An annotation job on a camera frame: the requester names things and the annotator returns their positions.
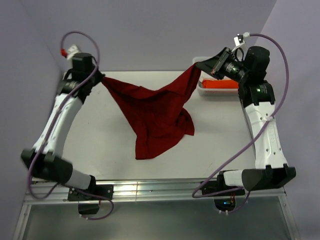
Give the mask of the dark red t-shirt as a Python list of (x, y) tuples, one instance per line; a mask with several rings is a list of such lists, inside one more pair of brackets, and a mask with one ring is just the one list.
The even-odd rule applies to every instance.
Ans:
[(107, 88), (136, 134), (136, 160), (153, 159), (194, 135), (191, 115), (184, 108), (201, 75), (194, 64), (170, 84), (151, 90), (105, 77)]

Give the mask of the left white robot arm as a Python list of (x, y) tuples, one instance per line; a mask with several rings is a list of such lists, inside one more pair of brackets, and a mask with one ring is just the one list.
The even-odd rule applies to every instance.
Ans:
[(79, 189), (82, 197), (91, 200), (98, 193), (95, 178), (76, 170), (71, 162), (63, 159), (63, 151), (76, 115), (104, 75), (90, 53), (76, 53), (71, 62), (43, 132), (33, 147), (24, 149), (20, 156), (28, 169), (29, 181), (38, 178), (67, 185)]

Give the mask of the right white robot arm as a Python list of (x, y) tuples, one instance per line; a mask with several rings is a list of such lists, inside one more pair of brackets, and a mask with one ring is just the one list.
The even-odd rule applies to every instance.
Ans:
[(279, 189), (296, 177), (295, 167), (288, 165), (282, 151), (274, 90), (265, 80), (269, 63), (269, 50), (252, 46), (241, 61), (235, 50), (225, 47), (216, 56), (195, 64), (217, 80), (228, 77), (238, 83), (238, 96), (254, 140), (254, 168), (219, 172), (215, 184), (222, 195), (236, 188), (248, 192)]

